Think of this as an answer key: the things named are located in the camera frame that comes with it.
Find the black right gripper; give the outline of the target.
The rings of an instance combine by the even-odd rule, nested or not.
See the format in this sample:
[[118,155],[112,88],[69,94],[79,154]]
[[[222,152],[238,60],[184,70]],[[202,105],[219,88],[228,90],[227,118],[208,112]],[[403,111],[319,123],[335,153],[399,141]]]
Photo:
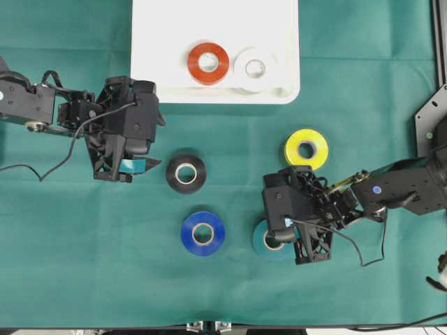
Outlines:
[[[341,230],[363,217],[363,211],[358,209],[359,202],[351,191],[331,193],[327,179],[317,177],[315,174],[309,178],[308,184],[312,190],[312,200],[318,218],[301,222]],[[294,225],[296,240],[293,242],[293,247],[297,265],[325,261],[332,257],[332,233],[313,224]]]

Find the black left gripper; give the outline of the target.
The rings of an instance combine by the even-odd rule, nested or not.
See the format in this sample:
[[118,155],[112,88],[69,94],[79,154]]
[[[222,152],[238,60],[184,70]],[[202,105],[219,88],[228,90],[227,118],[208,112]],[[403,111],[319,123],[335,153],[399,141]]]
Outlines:
[[[125,153],[123,135],[126,105],[135,105],[133,83],[129,77],[111,77],[98,97],[89,92],[69,93],[58,107],[57,124],[72,136],[80,131],[89,154],[93,177],[103,181],[132,182],[133,176],[144,174],[161,163],[152,158]],[[154,106],[156,124],[165,126],[159,102]]]

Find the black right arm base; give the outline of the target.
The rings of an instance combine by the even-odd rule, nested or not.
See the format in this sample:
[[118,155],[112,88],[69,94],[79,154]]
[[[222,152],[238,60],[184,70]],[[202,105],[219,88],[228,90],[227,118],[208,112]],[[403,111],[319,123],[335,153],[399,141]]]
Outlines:
[[429,154],[435,145],[435,129],[446,117],[446,84],[415,114],[416,148],[418,157]]

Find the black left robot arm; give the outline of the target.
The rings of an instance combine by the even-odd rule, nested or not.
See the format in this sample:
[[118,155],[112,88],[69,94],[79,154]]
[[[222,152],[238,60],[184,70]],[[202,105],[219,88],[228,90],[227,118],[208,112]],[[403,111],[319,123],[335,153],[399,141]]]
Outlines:
[[64,87],[53,70],[32,84],[1,62],[1,120],[31,132],[84,139],[93,177],[130,183],[160,164],[148,157],[157,126],[165,126],[156,84],[109,77],[99,95]]

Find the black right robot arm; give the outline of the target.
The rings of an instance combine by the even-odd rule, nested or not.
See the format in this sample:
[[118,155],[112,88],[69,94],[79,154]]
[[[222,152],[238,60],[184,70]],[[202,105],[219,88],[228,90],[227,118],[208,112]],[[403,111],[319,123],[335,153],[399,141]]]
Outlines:
[[333,235],[362,218],[386,224],[390,209],[425,215],[446,208],[446,160],[433,156],[363,170],[336,184],[308,165],[263,179],[269,235],[292,244],[298,265],[330,259]]

